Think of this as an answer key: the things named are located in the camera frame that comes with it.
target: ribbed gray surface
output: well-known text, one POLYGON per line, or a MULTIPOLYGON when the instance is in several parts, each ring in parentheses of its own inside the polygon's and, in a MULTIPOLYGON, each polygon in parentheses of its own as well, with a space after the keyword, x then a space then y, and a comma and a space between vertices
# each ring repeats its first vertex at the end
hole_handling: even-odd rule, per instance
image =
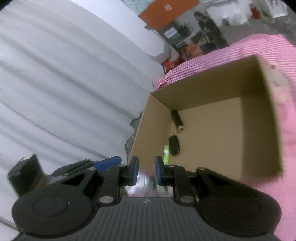
MULTIPOLYGON (((37 241, 23 235, 17 241, 37 241)), ((113 207, 98 210, 80 231, 63 238, 43 241, 279 241, 271 234, 238 238, 206 224, 192 207, 176 204, 171 197, 122 198, 113 207)))

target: green marker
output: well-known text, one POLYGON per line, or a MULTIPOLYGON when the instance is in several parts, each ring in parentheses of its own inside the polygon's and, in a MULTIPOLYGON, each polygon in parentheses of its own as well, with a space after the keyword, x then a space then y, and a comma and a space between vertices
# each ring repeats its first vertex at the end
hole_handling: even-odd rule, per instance
POLYGON ((163 163, 165 165, 168 165, 169 154, 170 154, 170 147, 166 145, 165 148, 163 149, 163 163))

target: woman in black clothing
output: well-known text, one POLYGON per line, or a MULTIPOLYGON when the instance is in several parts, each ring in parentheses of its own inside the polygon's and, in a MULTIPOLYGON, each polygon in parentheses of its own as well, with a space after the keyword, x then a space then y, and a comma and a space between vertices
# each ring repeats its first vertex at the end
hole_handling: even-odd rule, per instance
POLYGON ((194 17, 198 21, 198 25, 201 28, 203 34, 206 34, 208 37, 210 37, 220 49, 228 46, 226 40, 223 38, 222 33, 220 32, 220 29, 211 18, 203 15, 200 12, 195 12, 194 17))

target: gingham fabric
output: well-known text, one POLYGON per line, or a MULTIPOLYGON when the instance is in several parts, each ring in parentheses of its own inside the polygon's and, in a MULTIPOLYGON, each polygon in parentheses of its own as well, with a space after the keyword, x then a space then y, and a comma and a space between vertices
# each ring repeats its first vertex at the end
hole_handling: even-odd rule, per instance
POLYGON ((256 34, 231 46, 193 58, 155 82, 154 89, 174 83, 240 58, 258 55, 264 67, 280 71, 288 85, 271 83, 280 123, 283 176, 275 180, 251 180, 246 184, 272 196, 281 206, 282 217, 275 235, 282 241, 296 240, 296 48, 282 35, 256 34))

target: open cardboard box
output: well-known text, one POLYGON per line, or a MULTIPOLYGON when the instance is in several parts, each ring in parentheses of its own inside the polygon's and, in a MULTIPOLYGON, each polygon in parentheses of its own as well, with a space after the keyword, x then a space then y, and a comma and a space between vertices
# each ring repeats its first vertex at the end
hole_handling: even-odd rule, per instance
POLYGON ((169 163, 206 167, 229 178, 277 176, 280 138, 266 75, 256 56, 177 81, 150 94, 133 144, 140 169, 152 172, 172 133, 180 153, 169 163), (178 134, 170 112, 185 125, 178 134))

